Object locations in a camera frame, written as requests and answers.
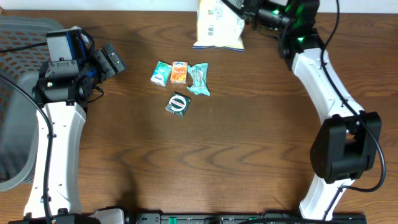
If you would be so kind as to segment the dark green round packet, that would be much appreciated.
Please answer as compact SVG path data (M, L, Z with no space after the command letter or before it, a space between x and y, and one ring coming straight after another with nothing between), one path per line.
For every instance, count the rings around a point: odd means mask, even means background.
M172 114L184 117L190 103L191 99L189 97L174 92L165 106L165 109Z

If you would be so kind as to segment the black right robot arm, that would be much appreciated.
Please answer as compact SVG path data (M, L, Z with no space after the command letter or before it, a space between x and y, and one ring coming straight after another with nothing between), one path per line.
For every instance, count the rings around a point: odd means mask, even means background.
M310 149L315 173L299 210L302 222L330 222L346 190L384 159L379 143L382 121L367 112L345 88L333 68L328 42L315 28L319 0L226 0L247 23L279 32L279 55L305 87L321 127Z

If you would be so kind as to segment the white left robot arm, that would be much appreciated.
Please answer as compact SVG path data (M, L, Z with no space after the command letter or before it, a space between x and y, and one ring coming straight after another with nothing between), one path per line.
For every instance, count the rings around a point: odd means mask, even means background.
M82 56L56 50L50 72L40 73L32 89L37 110L38 143L32 190L24 216L33 220L80 215L78 161L87 107L100 84L125 69L111 44Z

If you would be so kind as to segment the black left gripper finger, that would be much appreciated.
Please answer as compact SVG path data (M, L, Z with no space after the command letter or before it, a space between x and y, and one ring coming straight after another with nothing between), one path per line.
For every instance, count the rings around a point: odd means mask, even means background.
M113 66L111 65L111 61L103 50L100 50L100 49L95 50L93 56L100 67L101 75L100 75L99 80L101 82L103 82L115 75L115 70L114 70Z
M110 65L116 73L120 73L125 70L125 64L112 44L106 44L103 47L103 50L106 58L109 60Z

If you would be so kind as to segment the orange tissue pack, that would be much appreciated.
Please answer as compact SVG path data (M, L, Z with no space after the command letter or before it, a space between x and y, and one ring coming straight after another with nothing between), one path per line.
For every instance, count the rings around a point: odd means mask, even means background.
M172 83L186 84L187 82L188 63L173 62L170 81Z

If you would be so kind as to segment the teal packet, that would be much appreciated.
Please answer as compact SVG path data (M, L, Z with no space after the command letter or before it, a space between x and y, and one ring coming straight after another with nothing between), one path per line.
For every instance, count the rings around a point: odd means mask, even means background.
M196 95L210 96L211 93L207 87L207 72L208 63L200 63L193 66L188 66L188 73L192 78L192 85L187 89Z

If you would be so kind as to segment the green tissue pack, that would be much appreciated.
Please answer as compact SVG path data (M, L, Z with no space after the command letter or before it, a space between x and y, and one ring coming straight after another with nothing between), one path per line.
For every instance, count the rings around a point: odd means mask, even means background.
M172 71L171 65L158 61L150 80L152 83L155 83L157 85L166 86L171 71Z

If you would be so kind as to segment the yellow snack bag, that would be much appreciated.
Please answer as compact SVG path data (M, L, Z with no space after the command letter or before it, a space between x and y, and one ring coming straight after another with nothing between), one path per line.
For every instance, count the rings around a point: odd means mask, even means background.
M226 48L244 51L241 34L245 21L220 0L200 0L194 49Z

